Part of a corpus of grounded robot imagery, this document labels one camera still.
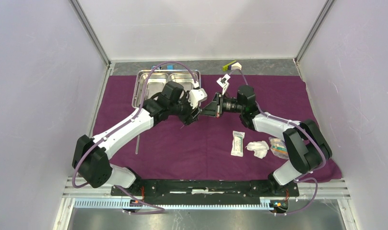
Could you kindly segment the purple cloth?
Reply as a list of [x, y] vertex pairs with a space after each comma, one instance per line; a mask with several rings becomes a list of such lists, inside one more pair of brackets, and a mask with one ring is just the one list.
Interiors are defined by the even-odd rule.
[[[248, 83], [254, 88], [260, 107], [275, 116], [304, 121], [314, 119], [306, 84], [298, 76], [234, 75], [228, 95], [236, 96], [238, 87]], [[184, 180], [264, 180], [282, 166], [284, 160], [268, 152], [259, 159], [249, 150], [243, 157], [231, 155], [233, 131], [245, 132], [244, 144], [268, 141], [269, 135], [245, 128], [239, 114], [225, 113], [220, 118], [200, 116], [185, 126], [176, 116], [123, 146], [111, 163], [129, 167], [143, 179]]]

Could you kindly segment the steel surgical tray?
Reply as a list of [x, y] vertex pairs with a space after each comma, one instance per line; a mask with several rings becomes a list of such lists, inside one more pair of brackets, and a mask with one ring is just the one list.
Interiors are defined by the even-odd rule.
[[[138, 108], [140, 106], [141, 93], [149, 73], [150, 70], [141, 70], [137, 74], [131, 103], [133, 108]], [[181, 84], [185, 91], [194, 89], [194, 80], [188, 70], [161, 69], [156, 70], [148, 79], [148, 83], [146, 85], [147, 89], [145, 90], [146, 95], [144, 99], [148, 99], [154, 94], [161, 92], [165, 84], [169, 81], [174, 81]]]

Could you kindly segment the white suture packet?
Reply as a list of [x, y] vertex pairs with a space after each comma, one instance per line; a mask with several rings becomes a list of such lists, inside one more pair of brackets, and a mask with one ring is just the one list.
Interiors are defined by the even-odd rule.
[[245, 132], [233, 131], [231, 155], [243, 157], [243, 140]]

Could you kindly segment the steel scalpel handle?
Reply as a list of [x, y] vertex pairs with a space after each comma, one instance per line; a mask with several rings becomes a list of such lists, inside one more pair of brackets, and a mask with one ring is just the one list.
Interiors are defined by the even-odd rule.
[[135, 147], [135, 154], [138, 155], [139, 153], [139, 145], [140, 145], [140, 135], [136, 138], [136, 147]]

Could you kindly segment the white gauze wad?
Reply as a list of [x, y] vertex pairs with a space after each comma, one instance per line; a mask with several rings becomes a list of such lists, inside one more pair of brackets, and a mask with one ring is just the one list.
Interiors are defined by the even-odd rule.
[[254, 141], [248, 143], [246, 145], [246, 149], [249, 151], [253, 151], [255, 157], [263, 159], [266, 157], [270, 148], [266, 141]]

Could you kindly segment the clear bag of supplies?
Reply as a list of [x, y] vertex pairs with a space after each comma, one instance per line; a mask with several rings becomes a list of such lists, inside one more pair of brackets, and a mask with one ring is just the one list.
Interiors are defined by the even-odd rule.
[[270, 150], [273, 153], [274, 156], [288, 160], [289, 155], [288, 151], [285, 145], [285, 142], [279, 138], [269, 138], [269, 143], [270, 143]]

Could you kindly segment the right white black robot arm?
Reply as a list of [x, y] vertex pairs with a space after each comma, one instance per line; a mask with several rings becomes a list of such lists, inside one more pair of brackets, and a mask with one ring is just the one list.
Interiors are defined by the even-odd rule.
[[244, 127], [285, 143], [289, 159], [267, 179], [268, 191], [274, 196], [281, 195], [290, 182], [307, 181], [305, 175], [324, 167], [332, 157], [332, 150], [314, 120], [287, 120], [262, 111], [254, 89], [248, 85], [240, 86], [236, 97], [216, 93], [201, 110], [201, 115], [211, 117], [224, 113], [238, 113]]

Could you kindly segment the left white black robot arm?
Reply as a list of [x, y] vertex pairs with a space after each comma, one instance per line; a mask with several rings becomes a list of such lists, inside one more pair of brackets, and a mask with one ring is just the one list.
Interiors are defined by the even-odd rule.
[[73, 181], [72, 186], [98, 188], [109, 183], [122, 186], [129, 195], [136, 195], [141, 190], [141, 182], [135, 173], [111, 164], [110, 159], [128, 142], [171, 115], [177, 116], [184, 125], [197, 121], [200, 103], [206, 99], [206, 91], [198, 84], [186, 91], [181, 84], [169, 81], [161, 92], [143, 101], [131, 115], [110, 129], [93, 137], [79, 137], [72, 160], [73, 177], [80, 175], [86, 182], [77, 185]]

